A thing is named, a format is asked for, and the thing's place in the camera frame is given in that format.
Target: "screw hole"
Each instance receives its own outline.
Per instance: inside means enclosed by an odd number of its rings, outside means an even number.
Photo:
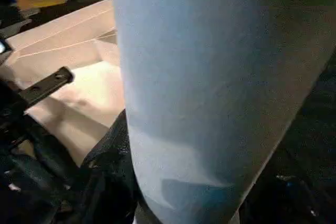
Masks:
[[[38,92],[38,91],[40,91],[40,87],[38,87],[38,86],[34,86],[34,87],[32,87],[32,92]]]

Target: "black plastic part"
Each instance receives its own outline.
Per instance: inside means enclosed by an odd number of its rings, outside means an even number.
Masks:
[[[335,206],[324,198],[323,193],[296,176],[282,181],[293,205],[302,214],[320,224],[336,222]]]
[[[0,81],[0,92],[0,130],[3,130],[23,115],[28,104],[4,81]]]
[[[28,137],[16,125],[10,125],[6,129],[0,131],[0,148],[11,150],[21,144]]]
[[[0,176],[0,223],[50,224],[58,206],[42,200],[36,194],[13,190],[10,182]]]
[[[26,101],[28,107],[31,107],[72,81],[72,73],[66,67],[62,67],[57,72],[21,91],[19,94]]]
[[[33,143],[37,160],[66,185],[71,186],[78,167],[68,150],[29,115],[25,115],[20,122]]]

